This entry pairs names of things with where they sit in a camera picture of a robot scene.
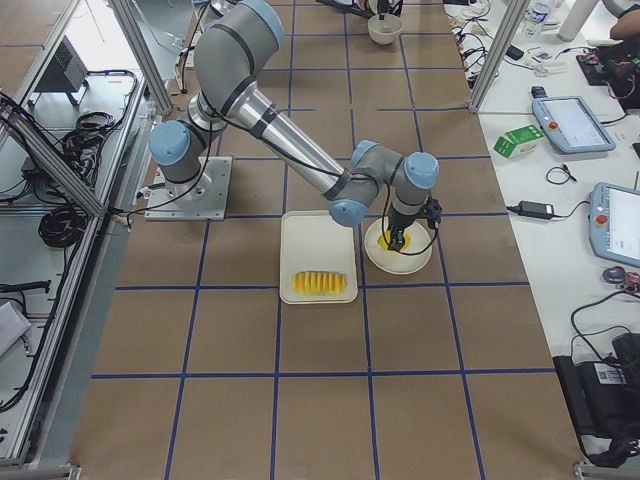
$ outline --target white plate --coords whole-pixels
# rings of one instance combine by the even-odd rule
[[[348,303],[358,295],[353,230],[338,225],[324,210],[288,212],[280,237],[280,298],[285,303]],[[298,272],[336,272],[345,276],[341,295],[301,295],[293,289]]]

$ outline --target electronic device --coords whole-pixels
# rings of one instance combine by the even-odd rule
[[[507,48],[507,52],[505,53],[505,55],[514,60],[520,60],[524,55],[524,52],[519,48],[514,47],[513,45],[509,45],[509,48]]]
[[[86,76],[87,67],[65,36],[42,74],[42,78],[36,85],[34,92],[77,92],[80,90]]]
[[[534,98],[533,114],[562,153],[606,152],[616,148],[582,97]]]
[[[534,85],[531,87],[531,96],[533,98],[547,98],[547,91],[544,89],[544,87],[541,87],[539,85]]]
[[[591,193],[589,240],[596,255],[640,267],[640,191],[599,183]]]

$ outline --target white table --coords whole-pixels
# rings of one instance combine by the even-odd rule
[[[618,143],[611,152],[561,155],[543,140],[533,152],[512,159],[492,150],[495,140],[507,130],[535,124],[535,118],[531,115],[480,115],[480,123],[507,205],[516,205],[520,200],[550,203],[558,215],[566,215],[578,202],[588,198],[598,182],[633,187],[636,172],[640,170],[640,159],[631,148],[631,143],[638,141],[640,134],[640,119],[635,116],[607,128]],[[563,162],[578,182],[560,186],[548,183],[546,172]],[[511,225],[552,355],[569,353],[574,335],[569,322],[571,312],[615,291],[601,277],[604,268],[614,262],[596,257],[589,244],[588,211],[588,206],[583,205],[570,218],[552,221],[511,215]],[[618,324],[640,332],[640,302],[623,297],[581,312],[578,322],[584,327],[584,333]],[[611,351],[611,339],[621,333],[624,332],[618,330],[594,337],[593,343],[607,354]],[[588,351],[580,347],[577,353]]]

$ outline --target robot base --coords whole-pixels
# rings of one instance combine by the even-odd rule
[[[414,222],[405,233],[411,237],[411,243],[403,250],[406,253],[420,252],[429,244],[430,238],[427,230],[417,222]],[[402,255],[398,252],[386,250],[380,246],[378,239],[382,236],[382,219],[376,220],[364,236],[364,249],[373,264],[387,273],[394,275],[409,275],[424,267],[431,258],[432,247],[419,255]]]
[[[206,157],[200,157],[200,163],[204,164],[205,159]],[[152,190],[147,207],[158,208],[147,210],[144,214],[145,218],[148,221],[224,220],[231,180],[231,164],[231,157],[209,157],[204,175],[212,178],[213,182],[200,197],[193,200],[184,202],[178,200],[158,207],[172,197],[169,196],[166,188]],[[154,183],[163,182],[164,175],[158,169]]]

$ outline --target black cable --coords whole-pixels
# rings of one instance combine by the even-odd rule
[[[26,376],[25,381],[23,382],[23,384],[20,387],[14,388],[16,393],[11,398],[9,398],[8,400],[0,401],[0,413],[7,412],[7,411],[11,410],[13,407],[15,407],[20,402],[20,400],[22,399],[24,394],[29,390],[29,386],[31,384],[31,380],[33,379],[33,376],[34,376],[35,371],[36,371],[36,367],[38,365],[38,360],[40,358],[40,355],[42,355],[42,351],[44,349],[45,339],[47,337],[49,329],[51,328],[51,324],[53,323],[54,319],[56,318],[58,305],[60,304],[60,300],[61,300],[61,297],[62,297],[62,295],[61,295],[62,288],[66,283],[67,277],[69,276],[70,266],[72,264],[73,259],[76,256],[76,254],[78,253],[79,248],[80,248],[80,242],[76,243],[76,245],[74,246],[73,251],[72,251],[72,253],[71,253],[71,255],[70,255],[70,257],[68,259],[67,259],[67,256],[66,256],[66,249],[64,250],[64,260],[65,260],[65,262],[64,262],[62,274],[60,276],[60,283],[58,284],[58,288],[56,289],[56,294],[55,294],[55,297],[54,297],[53,305],[51,306],[51,311],[50,311],[50,313],[49,313],[49,315],[47,317],[46,322],[42,326],[42,336],[40,338],[40,342],[38,343],[38,348],[36,349],[35,353],[30,356],[30,358],[31,358],[31,366],[29,367],[29,372],[27,373],[27,376]]]
[[[562,219],[569,218],[571,215],[573,215],[576,212],[576,210],[578,210],[578,207],[580,207],[580,205],[589,205],[590,203],[591,202],[589,202],[589,200],[583,200],[580,203],[578,203],[575,207],[573,207],[573,210],[571,210],[571,213],[569,213],[569,215],[556,215],[556,214],[554,214],[553,218],[562,218]]]
[[[196,38],[196,32],[198,31],[198,29],[202,30],[202,26],[200,25],[200,22],[204,17],[204,13],[207,11],[208,5],[209,4],[206,3],[202,6],[202,11],[198,15],[198,19],[196,20],[196,25],[193,28],[193,33],[191,34],[191,38],[189,39],[189,43],[187,44],[187,49],[185,50],[185,53],[184,53],[184,58],[182,60],[182,70],[180,72],[180,78],[182,79],[182,89],[180,90],[180,93],[183,93],[183,94],[187,93],[187,80],[184,78],[184,71],[187,66],[187,59],[189,58],[189,52],[194,48],[193,40]]]
[[[147,185],[146,187],[142,187],[140,190],[138,190],[138,192],[136,193],[136,200],[140,199],[142,197],[144,197],[144,193],[143,190],[145,188],[148,188],[149,190],[158,190],[160,188],[164,188],[165,187],[165,183],[164,182],[160,182],[160,183],[154,183],[152,185]]]
[[[627,118],[629,116],[629,114],[627,112],[624,112],[624,115],[616,118],[615,120],[607,120],[604,122],[600,122],[601,125],[611,125],[613,123],[619,122],[620,120],[624,120],[625,118]]]
[[[31,184],[29,182],[25,183],[25,185],[24,185],[24,187],[22,187],[22,190],[20,191],[20,193],[18,193],[16,195],[13,195],[11,197],[0,198],[0,203],[13,203],[13,202],[15,202],[17,200],[20,200],[21,198],[26,197],[29,194],[30,186],[31,186]]]
[[[629,328],[625,327],[624,325],[614,325],[613,327],[605,328],[604,330],[598,330],[597,332],[583,333],[582,337],[591,337],[591,336],[595,336],[595,335],[602,335],[603,333],[610,332],[611,330],[615,330],[617,328],[621,328],[623,330],[626,330],[627,333],[631,333],[631,330],[629,330]],[[575,345],[575,341],[576,341],[577,338],[581,338],[581,336],[580,335],[574,335],[574,337],[571,339],[571,353],[569,355],[571,358],[573,358],[574,345]]]
[[[572,48],[565,48],[565,49],[564,49],[564,50],[562,50],[561,52],[558,52],[558,53],[556,54],[556,56],[555,56],[553,59],[554,59],[554,60],[557,60],[557,59],[558,59],[558,57],[559,57],[560,55],[562,55],[563,53],[570,52],[570,51],[572,51],[572,50],[582,50],[582,53],[585,53],[585,54],[586,54],[586,53],[593,53],[593,52],[595,52],[595,51],[596,51],[596,49],[595,49],[595,48],[591,48],[591,47],[572,47]]]
[[[7,188],[6,190],[2,190],[0,193],[7,193],[10,192],[11,190],[13,190],[16,187],[19,187],[20,185],[22,185],[24,182],[26,182],[26,180],[23,178],[22,180],[20,180],[18,183],[16,183],[13,187],[11,188]]]
[[[209,146],[207,147],[207,153],[206,153],[206,158],[205,161],[202,165],[202,169],[200,170],[200,174],[198,175],[198,177],[196,178],[196,180],[193,182],[193,184],[184,192],[182,192],[180,195],[178,195],[177,197],[174,197],[170,200],[167,200],[164,203],[161,203],[159,205],[154,205],[153,207],[144,207],[144,208],[138,208],[137,210],[132,210],[130,212],[119,212],[121,214],[125,214],[126,218],[127,218],[127,227],[129,229],[131,229],[131,216],[132,215],[136,215],[138,213],[141,212],[146,212],[149,210],[156,210],[158,208],[161,207],[165,207],[173,202],[175,202],[176,200],[179,200],[181,198],[183,198],[185,195],[188,195],[189,193],[191,193],[193,191],[194,188],[196,188],[196,185],[198,185],[198,183],[200,182],[200,180],[202,179],[202,176],[204,175],[204,172],[207,168],[207,165],[209,164],[209,155],[211,153],[211,144],[213,143],[213,124],[209,123]]]
[[[580,331],[580,329],[578,328],[578,325],[576,324],[576,315],[578,313],[580,313],[583,310],[586,310],[588,308],[592,308],[592,307],[596,307],[598,305],[601,305],[609,300],[611,300],[613,297],[617,297],[618,295],[629,295],[633,298],[635,298],[636,300],[640,300],[640,296],[634,294],[634,293],[630,293],[627,292],[625,290],[619,290],[617,292],[613,292],[610,293],[609,295],[607,295],[604,298],[601,298],[598,301],[592,302],[592,303],[588,303],[586,305],[582,305],[581,307],[576,308],[573,312],[571,312],[571,326],[573,327],[573,330],[576,332],[577,336],[584,341],[585,344],[587,344],[587,346],[591,349],[591,351],[595,354],[595,356],[598,358],[598,360],[601,363],[604,363],[606,365],[612,365],[612,363],[610,361],[607,361],[602,355],[600,355],[600,353],[598,352],[598,350],[593,346],[593,344],[589,341],[589,339],[587,338],[587,335],[585,335],[584,333],[582,333]]]
[[[42,217],[38,235],[49,247],[67,248],[82,238],[86,226],[84,211],[76,205],[67,204]]]
[[[235,127],[235,128],[237,128],[239,130],[242,130],[244,132],[250,133],[250,130],[248,128],[243,127],[242,125],[239,125],[237,123],[232,122],[231,120],[229,120],[228,118],[220,115],[219,113],[215,112],[215,115],[218,118],[220,118],[221,120],[223,120],[224,122],[226,122],[229,125],[231,125],[232,127]],[[282,155],[287,160],[290,160],[293,163],[296,163],[296,164],[301,165],[301,166],[303,166],[305,168],[308,168],[309,170],[314,170],[316,172],[324,173],[325,175],[329,175],[331,177],[341,177],[342,176],[341,173],[331,172],[329,170],[325,170],[323,168],[316,167],[315,165],[310,165],[310,164],[308,164],[306,162],[303,162],[302,160],[299,160],[299,159],[295,158],[294,156],[290,155],[288,152],[284,151],[278,145],[276,145],[275,143],[267,140],[266,138],[261,138],[260,141],[266,143],[271,149],[276,151],[278,154]]]
[[[387,247],[390,247],[391,244],[389,243],[389,241],[387,240],[387,236],[386,236],[386,232],[384,229],[384,216],[387,213],[387,208],[389,208],[389,202],[391,200],[391,187],[389,186],[388,183],[385,184],[387,187],[387,198],[384,201],[384,207],[382,210],[382,221],[380,222],[380,227],[382,229],[382,239],[384,240],[384,243],[387,245]],[[400,255],[404,255],[406,257],[415,257],[417,255],[422,255],[423,253],[425,253],[427,250],[429,250],[431,248],[431,246],[435,243],[436,239],[438,238],[438,234],[440,232],[440,228],[436,227],[434,232],[433,232],[433,237],[431,238],[431,240],[429,241],[429,243],[419,252],[402,252],[399,250],[394,250],[396,253],[399,253]]]
[[[38,184],[38,183],[33,185],[33,194],[38,200],[40,200],[41,203],[44,203],[44,204],[47,204],[47,205],[65,205],[66,204],[66,202],[52,202],[51,200],[47,200],[45,198],[42,198],[38,193],[38,188],[40,186],[41,185]]]
[[[562,172],[560,173],[564,178],[562,180],[554,180],[553,178],[551,178],[551,175],[554,172]],[[578,179],[576,177],[574,177],[571,172],[569,171],[569,167],[563,163],[562,165],[560,165],[559,167],[551,167],[549,170],[547,170],[547,174],[545,175],[545,180],[547,180],[547,182],[553,184],[553,185],[564,185],[565,183],[567,183],[569,180],[571,180],[572,182],[577,182]]]

